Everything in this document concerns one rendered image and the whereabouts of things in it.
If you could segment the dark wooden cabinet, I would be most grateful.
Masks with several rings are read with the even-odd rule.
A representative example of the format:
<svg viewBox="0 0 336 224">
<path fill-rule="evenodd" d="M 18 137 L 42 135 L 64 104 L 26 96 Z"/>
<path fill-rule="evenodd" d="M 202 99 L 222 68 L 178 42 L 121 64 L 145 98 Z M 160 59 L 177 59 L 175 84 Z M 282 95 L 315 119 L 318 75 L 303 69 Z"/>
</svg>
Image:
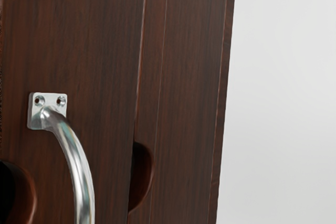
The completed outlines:
<svg viewBox="0 0 336 224">
<path fill-rule="evenodd" d="M 0 224 L 216 224 L 235 0 L 0 0 Z"/>
</svg>

